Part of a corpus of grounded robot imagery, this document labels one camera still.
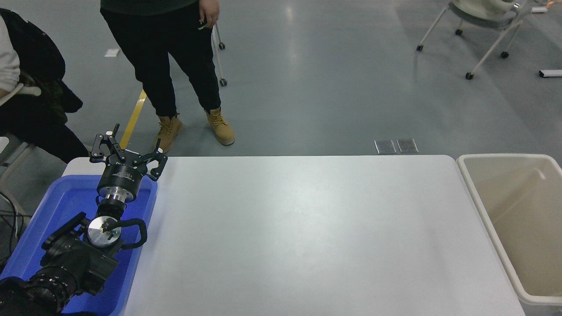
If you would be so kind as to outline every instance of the concrete floor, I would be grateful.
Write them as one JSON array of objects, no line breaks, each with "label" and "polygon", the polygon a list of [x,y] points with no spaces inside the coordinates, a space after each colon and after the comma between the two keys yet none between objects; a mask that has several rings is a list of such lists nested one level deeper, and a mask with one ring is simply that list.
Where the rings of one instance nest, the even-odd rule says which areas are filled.
[{"label": "concrete floor", "polygon": [[[529,15],[502,59],[502,47],[470,71],[497,32],[466,25],[451,12],[417,44],[444,0],[223,1],[219,20],[228,86],[223,113],[236,143],[219,145],[186,76],[172,64],[186,130],[170,156],[375,155],[374,140],[413,138],[421,154],[517,152],[562,161],[562,4]],[[66,59],[65,82],[84,101],[68,126],[86,144],[121,124],[141,84],[117,48],[97,1],[4,0],[47,32]],[[151,150],[158,120],[144,104],[127,148]],[[34,210],[65,164],[37,149],[20,167],[13,191]]]}]

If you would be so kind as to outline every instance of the boot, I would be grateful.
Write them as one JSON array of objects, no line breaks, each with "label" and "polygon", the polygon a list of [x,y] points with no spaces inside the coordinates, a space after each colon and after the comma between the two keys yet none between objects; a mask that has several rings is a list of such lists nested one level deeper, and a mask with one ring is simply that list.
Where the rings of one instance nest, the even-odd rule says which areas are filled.
[{"label": "boot", "polygon": [[223,146],[232,145],[234,143],[234,132],[220,113],[220,108],[210,112],[210,114],[207,114],[207,120],[209,121],[209,126],[215,131],[216,139]]},{"label": "boot", "polygon": [[183,130],[182,121],[178,119],[178,114],[171,119],[168,116],[159,116],[160,131],[154,141],[154,146],[158,139],[160,139],[160,149],[163,153],[167,153],[174,144],[175,137]]}]

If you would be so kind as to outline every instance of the blue plastic bin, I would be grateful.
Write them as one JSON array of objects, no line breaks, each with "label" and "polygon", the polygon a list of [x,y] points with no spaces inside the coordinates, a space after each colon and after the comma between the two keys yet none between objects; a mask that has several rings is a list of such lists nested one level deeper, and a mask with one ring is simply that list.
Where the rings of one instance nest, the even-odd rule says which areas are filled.
[{"label": "blue plastic bin", "polygon": [[[14,276],[28,280],[41,269],[39,262],[45,254],[41,245],[48,236],[81,211],[86,213],[88,219],[93,219],[97,211],[96,188],[100,178],[100,175],[68,175],[53,182],[0,278]],[[148,226],[156,201],[156,191],[157,183],[143,178],[137,199],[127,204],[123,219],[140,218]],[[121,237],[126,243],[139,240],[138,227],[123,228]],[[119,264],[105,283],[103,291],[95,296],[74,296],[63,312],[119,315],[129,296],[141,249],[142,247],[120,250],[116,255]]]}]

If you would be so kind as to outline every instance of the yellow tape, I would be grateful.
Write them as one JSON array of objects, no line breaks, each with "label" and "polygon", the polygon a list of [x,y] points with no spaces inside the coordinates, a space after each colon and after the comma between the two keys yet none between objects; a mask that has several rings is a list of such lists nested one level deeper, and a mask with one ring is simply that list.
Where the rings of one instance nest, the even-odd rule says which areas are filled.
[{"label": "yellow tape", "polygon": [[127,144],[129,143],[131,134],[133,134],[133,129],[135,128],[139,115],[141,114],[144,100],[146,100],[146,93],[144,92],[144,90],[142,90],[140,93],[141,94],[139,96],[139,100],[137,100],[137,105],[135,105],[135,109],[133,110],[131,118],[127,123],[127,127],[125,128],[125,133],[123,133],[123,137],[121,138],[121,142],[119,143],[119,146],[121,146],[122,149],[125,149],[127,147]]}]

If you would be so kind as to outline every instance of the white plastic bin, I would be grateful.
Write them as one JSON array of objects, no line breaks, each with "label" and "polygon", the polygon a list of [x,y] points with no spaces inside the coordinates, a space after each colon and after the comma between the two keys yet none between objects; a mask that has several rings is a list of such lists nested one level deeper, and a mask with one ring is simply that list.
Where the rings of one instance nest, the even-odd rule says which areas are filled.
[{"label": "white plastic bin", "polygon": [[562,169],[546,155],[457,159],[522,302],[562,305]]}]

